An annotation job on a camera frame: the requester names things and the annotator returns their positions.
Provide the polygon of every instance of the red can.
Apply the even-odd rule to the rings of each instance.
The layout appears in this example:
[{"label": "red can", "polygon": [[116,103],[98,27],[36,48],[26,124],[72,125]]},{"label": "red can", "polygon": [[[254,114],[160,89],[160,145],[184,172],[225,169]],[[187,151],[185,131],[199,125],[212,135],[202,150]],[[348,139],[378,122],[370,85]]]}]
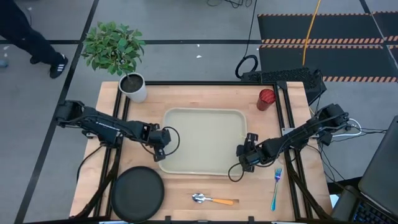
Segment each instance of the red can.
[{"label": "red can", "polygon": [[257,109],[265,111],[275,102],[275,93],[272,90],[261,90],[259,99],[257,100]]}]

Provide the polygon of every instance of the tray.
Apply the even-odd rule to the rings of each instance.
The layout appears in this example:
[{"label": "tray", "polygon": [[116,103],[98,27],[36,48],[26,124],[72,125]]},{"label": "tray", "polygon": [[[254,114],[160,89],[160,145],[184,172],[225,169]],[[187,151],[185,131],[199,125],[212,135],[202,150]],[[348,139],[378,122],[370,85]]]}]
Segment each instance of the tray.
[{"label": "tray", "polygon": [[[171,174],[228,175],[228,169],[238,163],[236,146],[244,143],[246,118],[238,110],[172,108],[166,111],[163,127],[171,126],[180,134],[180,147],[159,162],[160,168]],[[172,142],[165,152],[177,145],[177,134],[170,130]],[[240,166],[230,175],[241,175]]]}]

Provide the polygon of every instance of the black plate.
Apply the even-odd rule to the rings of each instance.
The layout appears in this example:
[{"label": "black plate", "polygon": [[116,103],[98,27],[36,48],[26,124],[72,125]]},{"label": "black plate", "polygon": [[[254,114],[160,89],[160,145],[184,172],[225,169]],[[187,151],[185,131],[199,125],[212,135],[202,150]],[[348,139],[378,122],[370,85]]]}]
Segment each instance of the black plate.
[{"label": "black plate", "polygon": [[123,172],[112,189],[111,205],[115,214],[130,223],[154,216],[164,199],[160,175],[151,168],[137,166]]}]

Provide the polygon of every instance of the metal spoon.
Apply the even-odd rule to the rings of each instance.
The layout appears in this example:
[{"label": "metal spoon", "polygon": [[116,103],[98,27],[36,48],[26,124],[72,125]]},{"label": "metal spoon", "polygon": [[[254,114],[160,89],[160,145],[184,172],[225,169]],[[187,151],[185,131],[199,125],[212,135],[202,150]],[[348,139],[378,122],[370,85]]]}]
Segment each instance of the metal spoon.
[{"label": "metal spoon", "polygon": [[225,205],[233,205],[234,204],[234,202],[232,200],[206,198],[204,194],[200,194],[200,193],[193,194],[192,199],[198,203],[203,203],[205,200],[209,200],[212,202],[222,203]]}]

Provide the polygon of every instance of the soil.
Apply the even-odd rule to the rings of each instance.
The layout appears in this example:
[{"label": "soil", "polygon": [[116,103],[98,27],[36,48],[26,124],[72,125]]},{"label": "soil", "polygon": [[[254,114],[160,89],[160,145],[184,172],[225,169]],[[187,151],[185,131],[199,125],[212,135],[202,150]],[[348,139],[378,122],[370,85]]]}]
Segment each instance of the soil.
[{"label": "soil", "polygon": [[144,84],[143,79],[139,75],[129,75],[129,78],[124,78],[121,83],[121,88],[126,93],[134,93],[139,90]]}]

